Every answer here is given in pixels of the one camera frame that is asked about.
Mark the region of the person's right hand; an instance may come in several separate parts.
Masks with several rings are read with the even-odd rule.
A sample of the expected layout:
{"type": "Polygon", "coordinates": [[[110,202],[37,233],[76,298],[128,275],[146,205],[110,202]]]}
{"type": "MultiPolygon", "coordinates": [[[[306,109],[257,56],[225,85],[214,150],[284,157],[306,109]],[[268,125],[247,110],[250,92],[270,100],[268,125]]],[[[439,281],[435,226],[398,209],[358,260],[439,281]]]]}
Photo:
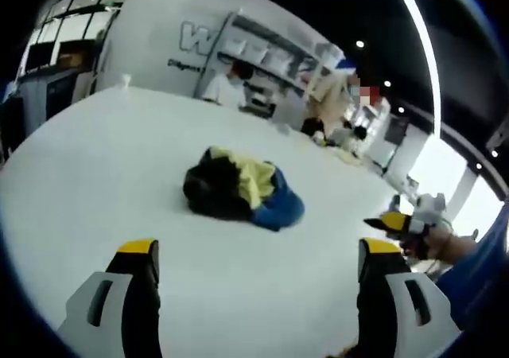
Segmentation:
{"type": "Polygon", "coordinates": [[[399,246],[403,254],[412,259],[439,259],[452,237],[453,233],[434,228],[425,235],[408,235],[399,243],[399,246]]]}

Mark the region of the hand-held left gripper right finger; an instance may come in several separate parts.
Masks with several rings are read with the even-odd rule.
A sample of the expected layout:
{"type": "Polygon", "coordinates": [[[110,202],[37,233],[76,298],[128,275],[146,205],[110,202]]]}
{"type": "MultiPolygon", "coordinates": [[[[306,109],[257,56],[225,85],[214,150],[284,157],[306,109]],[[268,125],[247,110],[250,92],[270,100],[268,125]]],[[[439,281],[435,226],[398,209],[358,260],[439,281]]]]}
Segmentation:
{"type": "Polygon", "coordinates": [[[359,241],[357,357],[439,357],[460,336],[448,298],[400,249],[359,241]]]}

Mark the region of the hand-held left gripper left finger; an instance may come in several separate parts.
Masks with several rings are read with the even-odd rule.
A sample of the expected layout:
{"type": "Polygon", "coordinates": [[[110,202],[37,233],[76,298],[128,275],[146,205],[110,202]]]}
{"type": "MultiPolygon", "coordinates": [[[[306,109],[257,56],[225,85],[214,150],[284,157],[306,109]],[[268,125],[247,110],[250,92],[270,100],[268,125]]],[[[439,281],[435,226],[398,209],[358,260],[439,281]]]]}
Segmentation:
{"type": "Polygon", "coordinates": [[[123,244],[68,299],[57,333],[77,357],[160,357],[159,243],[123,244]]]}

